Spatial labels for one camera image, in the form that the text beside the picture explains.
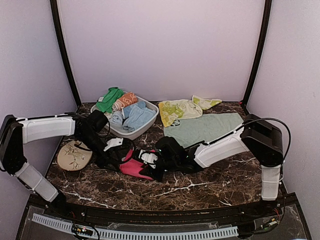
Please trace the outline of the pink microfibre towel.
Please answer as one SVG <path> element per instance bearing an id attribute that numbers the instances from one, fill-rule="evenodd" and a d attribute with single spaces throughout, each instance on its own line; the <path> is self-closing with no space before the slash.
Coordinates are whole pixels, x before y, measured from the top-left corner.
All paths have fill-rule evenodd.
<path id="1" fill-rule="evenodd" d="M 137 178 L 147 179 L 153 181 L 154 179 L 150 176 L 141 174 L 140 172 L 144 170 L 147 165 L 142 162 L 139 162 L 132 158 L 133 150 L 130 149 L 124 158 L 124 163 L 119 166 L 119 169 L 122 174 L 129 175 Z"/>

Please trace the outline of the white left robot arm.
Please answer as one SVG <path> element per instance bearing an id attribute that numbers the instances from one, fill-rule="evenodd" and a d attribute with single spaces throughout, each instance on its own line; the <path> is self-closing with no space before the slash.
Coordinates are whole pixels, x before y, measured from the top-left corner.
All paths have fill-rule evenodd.
<path id="1" fill-rule="evenodd" d="M 9 114 L 0 125 L 0 170 L 51 204 L 58 217 L 67 218 L 71 208 L 65 195 L 44 177 L 50 161 L 41 163 L 40 158 L 52 157 L 58 141 L 73 136 L 95 154 L 99 168 L 118 171 L 119 161 L 105 151 L 107 145 L 99 136 L 107 123 L 107 117 L 97 110 L 88 116 L 75 112 L 29 118 Z"/>

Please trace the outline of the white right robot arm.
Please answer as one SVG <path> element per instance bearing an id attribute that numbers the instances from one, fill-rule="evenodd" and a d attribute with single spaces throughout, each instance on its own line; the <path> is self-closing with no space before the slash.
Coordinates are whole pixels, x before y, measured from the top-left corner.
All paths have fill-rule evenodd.
<path id="1" fill-rule="evenodd" d="M 255 205 L 255 213 L 266 217 L 275 208 L 286 155 L 282 131 L 272 121 L 273 118 L 249 114 L 241 125 L 227 134 L 189 147 L 182 147 L 174 137 L 164 136 L 156 142 L 154 151 L 138 152 L 138 159 L 147 166 L 142 173 L 160 182 L 166 171 L 197 173 L 231 156 L 251 152 L 262 170 L 262 201 Z"/>

